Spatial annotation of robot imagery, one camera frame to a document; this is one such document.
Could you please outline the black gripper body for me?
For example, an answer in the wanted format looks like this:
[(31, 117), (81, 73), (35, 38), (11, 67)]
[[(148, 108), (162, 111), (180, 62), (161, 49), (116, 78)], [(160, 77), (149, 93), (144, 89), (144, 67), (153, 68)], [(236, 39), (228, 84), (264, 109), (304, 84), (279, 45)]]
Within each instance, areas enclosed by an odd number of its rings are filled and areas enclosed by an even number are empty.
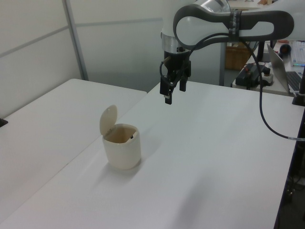
[(190, 65), (190, 52), (171, 53), (164, 51), (164, 58), (167, 57), (169, 57), (169, 60), (165, 62), (165, 67), (168, 72), (184, 69)]

